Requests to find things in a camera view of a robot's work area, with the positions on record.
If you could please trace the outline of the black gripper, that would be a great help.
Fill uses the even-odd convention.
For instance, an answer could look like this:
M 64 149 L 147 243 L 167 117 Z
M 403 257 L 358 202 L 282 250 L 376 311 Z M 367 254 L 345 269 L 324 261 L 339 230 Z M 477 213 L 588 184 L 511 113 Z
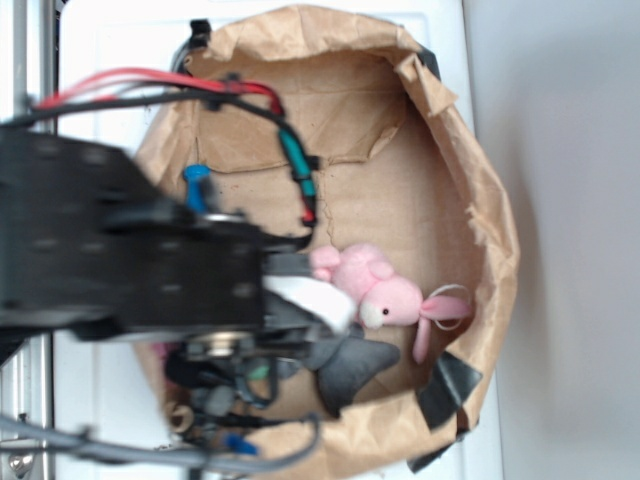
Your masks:
M 306 255 L 244 222 L 214 221 L 176 230 L 127 219 L 128 243 L 107 297 L 107 337 L 179 342 L 190 360 L 299 359 L 320 337 L 320 320 L 346 332 L 356 302 L 311 278 Z

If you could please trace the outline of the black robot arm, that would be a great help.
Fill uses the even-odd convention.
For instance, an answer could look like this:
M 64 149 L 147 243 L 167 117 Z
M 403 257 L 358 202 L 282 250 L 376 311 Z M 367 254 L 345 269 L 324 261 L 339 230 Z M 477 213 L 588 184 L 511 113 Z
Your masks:
M 1 134 L 1 338 L 189 342 L 296 354 L 348 331 L 354 303 L 290 238 L 198 213 L 116 148 Z

